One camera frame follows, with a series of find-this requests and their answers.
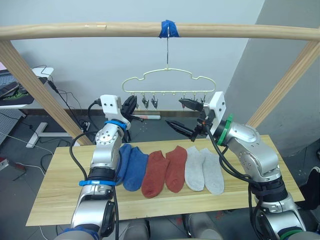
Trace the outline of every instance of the sock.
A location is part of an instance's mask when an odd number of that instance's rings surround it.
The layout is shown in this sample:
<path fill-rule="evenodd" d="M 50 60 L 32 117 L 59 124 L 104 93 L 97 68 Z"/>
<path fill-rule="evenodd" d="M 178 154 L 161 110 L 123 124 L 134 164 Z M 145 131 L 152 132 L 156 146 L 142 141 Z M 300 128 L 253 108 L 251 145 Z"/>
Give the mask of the sock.
<path fill-rule="evenodd" d="M 171 192 L 178 193 L 185 184 L 187 151 L 181 146 L 176 146 L 173 151 L 165 154 L 165 158 L 169 160 L 165 184 Z"/>
<path fill-rule="evenodd" d="M 219 163 L 219 156 L 217 154 L 213 154 L 208 148 L 200 150 L 200 153 L 205 158 L 203 162 L 205 187 L 213 195 L 222 194 L 225 189 L 225 181 Z"/>
<path fill-rule="evenodd" d="M 128 167 L 128 161 L 131 153 L 131 145 L 126 143 L 122 147 L 120 147 L 119 152 L 121 154 L 121 167 L 117 176 L 116 184 L 121 184 L 124 180 L 124 177 L 126 175 L 127 167 Z"/>
<path fill-rule="evenodd" d="M 131 149 L 128 166 L 123 179 L 123 186 L 128 191 L 137 191 L 146 173 L 148 155 L 136 146 Z"/>
<path fill-rule="evenodd" d="M 161 151 L 150 153 L 141 187 L 146 198 L 157 196 L 164 188 L 168 164 L 169 160 L 164 158 Z"/>
<path fill-rule="evenodd" d="M 202 168 L 205 158 L 200 154 L 195 146 L 187 150 L 184 177 L 185 182 L 193 191 L 202 191 L 205 187 L 205 178 Z"/>

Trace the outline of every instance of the blue sock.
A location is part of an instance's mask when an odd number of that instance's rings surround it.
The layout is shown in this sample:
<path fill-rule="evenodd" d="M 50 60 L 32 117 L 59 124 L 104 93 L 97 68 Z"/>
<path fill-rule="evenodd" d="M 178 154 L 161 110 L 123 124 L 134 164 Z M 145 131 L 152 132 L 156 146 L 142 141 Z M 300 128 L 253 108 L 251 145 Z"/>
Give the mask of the blue sock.
<path fill-rule="evenodd" d="M 130 152 L 131 152 L 131 145 L 126 143 L 122 147 L 120 147 L 119 152 L 121 154 L 121 168 L 119 170 L 118 176 L 117 176 L 117 181 L 116 184 L 121 184 L 122 181 L 124 180 L 124 177 L 126 175 L 127 167 L 128 167 L 128 161 L 130 157 Z"/>
<path fill-rule="evenodd" d="M 136 146 L 131 149 L 128 167 L 123 180 L 123 186 L 128 191 L 137 191 L 146 173 L 148 155 Z"/>

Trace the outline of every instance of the white wall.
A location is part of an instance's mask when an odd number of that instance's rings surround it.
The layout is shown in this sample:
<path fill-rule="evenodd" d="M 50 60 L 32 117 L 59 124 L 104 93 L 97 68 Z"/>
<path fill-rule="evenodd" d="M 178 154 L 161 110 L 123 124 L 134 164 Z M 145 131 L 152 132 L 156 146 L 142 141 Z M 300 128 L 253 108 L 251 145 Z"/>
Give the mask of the white wall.
<path fill-rule="evenodd" d="M 177 23 L 255 24 L 263 3 L 264 0 L 12 0 L 1 2 L 0 24 L 159 22 L 161 25 L 166 19 Z M 225 91 L 247 41 L 245 38 L 171 38 L 169 66 L 213 78 L 217 90 Z M 41 64 L 53 67 L 57 87 L 72 91 L 83 108 L 102 94 L 119 95 L 124 100 L 129 96 L 121 88 L 125 79 L 141 77 L 144 72 L 166 66 L 167 40 L 163 38 L 56 38 L 16 40 L 13 44 L 31 67 Z M 142 90 L 211 87 L 203 80 L 196 82 L 183 73 L 171 72 L 154 73 L 139 86 L 133 85 Z M 57 94 L 52 94 L 62 102 Z M 157 95 L 158 109 L 182 110 L 180 97 Z M 79 108 L 73 99 L 69 102 Z M 140 96 L 139 103 L 144 109 Z M 37 103 L 29 107 L 41 108 Z"/>

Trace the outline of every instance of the gray sock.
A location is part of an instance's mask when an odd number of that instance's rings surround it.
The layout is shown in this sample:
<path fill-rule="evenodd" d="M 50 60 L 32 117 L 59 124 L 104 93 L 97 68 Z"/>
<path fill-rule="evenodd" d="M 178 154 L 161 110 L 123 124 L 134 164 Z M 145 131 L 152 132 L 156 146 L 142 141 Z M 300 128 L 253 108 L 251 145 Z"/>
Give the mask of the gray sock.
<path fill-rule="evenodd" d="M 200 154 L 195 146 L 189 147 L 186 152 L 187 158 L 184 169 L 185 182 L 193 191 L 202 191 L 205 187 L 202 169 L 205 157 Z"/>
<path fill-rule="evenodd" d="M 200 150 L 200 153 L 204 157 L 203 176 L 205 187 L 213 195 L 222 194 L 225 189 L 225 181 L 219 163 L 219 156 L 213 154 L 208 148 Z"/>

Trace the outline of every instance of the red sock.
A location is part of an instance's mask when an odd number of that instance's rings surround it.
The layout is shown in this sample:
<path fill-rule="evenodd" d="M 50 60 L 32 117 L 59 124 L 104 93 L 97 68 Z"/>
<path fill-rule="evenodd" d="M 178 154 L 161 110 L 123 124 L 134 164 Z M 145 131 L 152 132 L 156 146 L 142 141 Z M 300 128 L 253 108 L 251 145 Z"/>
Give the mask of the red sock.
<path fill-rule="evenodd" d="M 165 184 L 165 176 L 169 160 L 165 159 L 161 151 L 149 154 L 141 191 L 146 198 L 157 196 Z"/>
<path fill-rule="evenodd" d="M 187 151 L 176 146 L 173 151 L 167 152 L 165 157 L 170 161 L 165 174 L 165 184 L 171 192 L 178 193 L 185 184 Z"/>

